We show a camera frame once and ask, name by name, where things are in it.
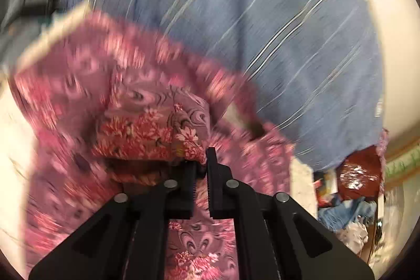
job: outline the blue striped fabric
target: blue striped fabric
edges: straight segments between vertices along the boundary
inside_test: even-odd
[[[243,72],[258,86],[258,114],[314,170],[379,140],[382,62],[365,0],[90,2]]]

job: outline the blue bedsheet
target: blue bedsheet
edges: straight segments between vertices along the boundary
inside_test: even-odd
[[[314,170],[379,140],[382,62],[365,0],[90,2],[242,71],[258,86],[258,114]]]

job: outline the red object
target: red object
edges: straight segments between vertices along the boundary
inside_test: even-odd
[[[361,196],[376,198],[382,181],[376,146],[350,154],[337,169],[337,184],[343,200]]]

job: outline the pink cloth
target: pink cloth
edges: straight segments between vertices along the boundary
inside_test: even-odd
[[[289,190],[293,146],[269,123],[252,140],[222,118],[234,102],[244,122],[256,120],[251,86],[158,33],[95,12],[10,87],[39,138],[24,231],[28,271],[121,192],[114,179],[155,184],[166,175],[142,169],[144,160],[204,162],[214,146],[256,191]],[[204,180],[194,217],[170,223],[165,277],[222,276],[238,278],[234,226],[209,217]]]

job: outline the clutter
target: clutter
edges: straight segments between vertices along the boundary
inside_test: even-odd
[[[334,169],[327,172],[316,172],[314,174],[314,188],[316,189],[316,197],[319,208],[333,207],[336,200],[339,199],[337,194],[337,175]]]
[[[362,218],[362,222],[368,221],[375,215],[376,203],[365,202],[364,197],[355,200],[345,200],[336,207],[321,208],[318,210],[318,221],[332,232],[344,229],[350,222]]]
[[[350,222],[346,229],[337,233],[337,238],[353,253],[359,254],[368,241],[368,231],[360,222]]]

